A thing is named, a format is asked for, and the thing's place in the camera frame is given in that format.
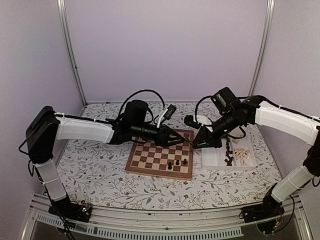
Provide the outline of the wooden chessboard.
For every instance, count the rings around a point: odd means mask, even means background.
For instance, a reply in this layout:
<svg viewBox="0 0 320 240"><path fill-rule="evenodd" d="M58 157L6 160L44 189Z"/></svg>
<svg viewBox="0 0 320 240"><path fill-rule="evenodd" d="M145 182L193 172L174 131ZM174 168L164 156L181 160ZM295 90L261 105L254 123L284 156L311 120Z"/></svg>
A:
<svg viewBox="0 0 320 240"><path fill-rule="evenodd" d="M187 142L170 147L157 146L153 141L134 143L125 167L129 174L190 181L193 178L193 147Z"/></svg>

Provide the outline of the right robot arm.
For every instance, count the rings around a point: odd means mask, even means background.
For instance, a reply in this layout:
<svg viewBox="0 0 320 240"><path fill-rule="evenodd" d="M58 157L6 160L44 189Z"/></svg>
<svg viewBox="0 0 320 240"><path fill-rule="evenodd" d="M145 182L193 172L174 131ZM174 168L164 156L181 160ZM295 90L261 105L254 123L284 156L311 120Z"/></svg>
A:
<svg viewBox="0 0 320 240"><path fill-rule="evenodd" d="M238 127L247 125L258 126L262 130L278 132L286 140L293 143L285 144L276 140L284 147L302 146L307 152L300 154L301 160L295 160L296 167L292 168L282 180L275 183L266 193L258 213L262 218L269 218L278 210L278 204L289 195L303 189L312 179L320 175L320 119L316 116L276 104L263 95L235 96L224 87L213 95L204 96L210 99L217 108L220 117L209 120L199 116L199 106L195 106L191 123L199 131L193 141L193 147L220 148L222 138Z"/></svg>

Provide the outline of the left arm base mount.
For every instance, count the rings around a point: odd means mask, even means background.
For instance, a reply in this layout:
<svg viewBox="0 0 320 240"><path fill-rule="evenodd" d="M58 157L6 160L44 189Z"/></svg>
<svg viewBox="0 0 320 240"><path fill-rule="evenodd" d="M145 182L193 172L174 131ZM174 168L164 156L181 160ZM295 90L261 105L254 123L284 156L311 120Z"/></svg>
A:
<svg viewBox="0 0 320 240"><path fill-rule="evenodd" d="M88 223L92 214L93 205L81 200L79 202L72 202L68 195L61 200L50 200L50 207L48 212L50 214L62 217L64 219L76 220Z"/></svg>

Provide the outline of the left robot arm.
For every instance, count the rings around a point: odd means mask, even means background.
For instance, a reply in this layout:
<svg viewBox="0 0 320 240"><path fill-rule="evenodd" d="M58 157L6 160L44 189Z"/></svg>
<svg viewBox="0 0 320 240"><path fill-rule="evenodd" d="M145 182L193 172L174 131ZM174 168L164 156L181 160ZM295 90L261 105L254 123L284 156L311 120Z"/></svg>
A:
<svg viewBox="0 0 320 240"><path fill-rule="evenodd" d="M184 136L162 124L162 120L168 120L176 111L174 105L162 109L156 124L146 121L150 111L147 102L132 100L122 104L115 119L100 120L67 115L46 105L28 126L18 151L28 156L48 197L55 203L55 209L63 217L70 217L75 210L68 201L68 193L57 170L59 161L53 159L56 142L62 141L65 145L71 141L121 145L141 138L163 148L186 142Z"/></svg>

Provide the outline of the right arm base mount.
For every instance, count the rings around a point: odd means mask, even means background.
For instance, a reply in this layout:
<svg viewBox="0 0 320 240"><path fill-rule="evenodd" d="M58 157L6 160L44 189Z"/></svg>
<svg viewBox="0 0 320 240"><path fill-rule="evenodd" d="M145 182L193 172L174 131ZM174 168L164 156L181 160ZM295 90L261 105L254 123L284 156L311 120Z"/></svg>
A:
<svg viewBox="0 0 320 240"><path fill-rule="evenodd" d="M245 206L241 208L239 218L243 219L245 223L251 223L261 220L266 220L279 216L279 220L274 218L270 221L265 221L257 224L258 230L265 234L274 234L280 223L283 220L283 214L285 213L284 207L281 202L277 202L271 193L267 193L263 198L262 203Z"/></svg>

